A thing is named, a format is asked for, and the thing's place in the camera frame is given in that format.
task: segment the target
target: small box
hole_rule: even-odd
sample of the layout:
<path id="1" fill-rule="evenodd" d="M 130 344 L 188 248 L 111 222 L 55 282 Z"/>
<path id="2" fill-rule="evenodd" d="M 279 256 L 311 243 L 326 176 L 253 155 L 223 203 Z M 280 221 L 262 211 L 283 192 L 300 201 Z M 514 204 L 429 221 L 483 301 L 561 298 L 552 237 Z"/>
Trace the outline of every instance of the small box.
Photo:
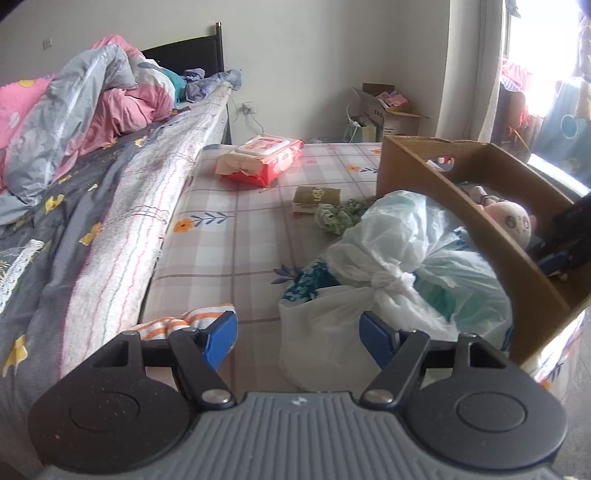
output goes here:
<path id="1" fill-rule="evenodd" d="M 338 205 L 340 203 L 340 189 L 299 186 L 295 191 L 293 201 L 294 212 L 314 213 L 321 203 Z"/>
<path id="2" fill-rule="evenodd" d="M 417 135 L 418 126 L 424 115 L 413 113 L 413 103 L 408 101 L 400 106 L 384 106 L 375 97 L 382 92 L 394 91 L 394 85 L 383 83 L 364 83 L 362 90 L 353 88 L 361 100 L 362 115 L 368 116 L 377 126 L 381 127 L 381 135 L 377 141 L 382 141 L 386 135 Z"/>

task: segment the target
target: black headboard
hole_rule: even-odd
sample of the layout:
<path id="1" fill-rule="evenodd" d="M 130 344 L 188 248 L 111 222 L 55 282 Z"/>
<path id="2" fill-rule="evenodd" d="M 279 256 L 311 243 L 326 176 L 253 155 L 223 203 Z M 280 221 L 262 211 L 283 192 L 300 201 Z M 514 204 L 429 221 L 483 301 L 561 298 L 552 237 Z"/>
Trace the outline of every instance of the black headboard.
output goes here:
<path id="1" fill-rule="evenodd" d="M 149 48 L 142 52 L 147 59 L 182 75 L 188 69 L 203 69 L 205 76 L 223 72 L 222 24 L 216 23 L 216 34 L 208 37 L 190 38 Z"/>

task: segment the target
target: green yarn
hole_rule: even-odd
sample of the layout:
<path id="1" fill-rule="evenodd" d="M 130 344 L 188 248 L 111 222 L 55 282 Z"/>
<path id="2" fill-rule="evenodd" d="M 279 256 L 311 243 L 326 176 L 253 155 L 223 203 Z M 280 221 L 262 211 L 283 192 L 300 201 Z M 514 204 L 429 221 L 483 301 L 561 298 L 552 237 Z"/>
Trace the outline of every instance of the green yarn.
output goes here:
<path id="1" fill-rule="evenodd" d="M 351 228 L 361 221 L 361 217 L 374 201 L 349 199 L 337 206 L 321 203 L 314 213 L 314 220 L 322 230 L 343 235 L 347 228 Z"/>

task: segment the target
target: pink stuffed toy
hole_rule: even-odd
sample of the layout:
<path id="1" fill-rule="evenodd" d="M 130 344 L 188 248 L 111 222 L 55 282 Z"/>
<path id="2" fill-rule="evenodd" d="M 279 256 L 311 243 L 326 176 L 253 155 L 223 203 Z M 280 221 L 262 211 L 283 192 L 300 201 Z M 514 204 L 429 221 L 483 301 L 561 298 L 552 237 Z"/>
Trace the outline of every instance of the pink stuffed toy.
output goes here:
<path id="1" fill-rule="evenodd" d="M 534 215 L 528 215 L 525 209 L 514 202 L 499 200 L 487 195 L 482 187 L 474 187 L 470 198 L 477 203 L 484 213 L 490 216 L 517 244 L 526 249 L 530 244 L 531 232 L 537 224 Z"/>

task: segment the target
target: orange flower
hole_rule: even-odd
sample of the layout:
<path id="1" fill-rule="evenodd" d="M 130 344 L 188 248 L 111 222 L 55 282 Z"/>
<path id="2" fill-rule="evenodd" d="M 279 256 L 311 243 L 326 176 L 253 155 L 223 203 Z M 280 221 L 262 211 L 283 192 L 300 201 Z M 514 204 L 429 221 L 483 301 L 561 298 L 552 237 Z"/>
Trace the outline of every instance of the orange flower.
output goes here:
<path id="1" fill-rule="evenodd" d="M 181 218 L 177 223 L 174 224 L 174 233 L 185 233 L 193 228 L 193 222 L 188 218 Z"/>

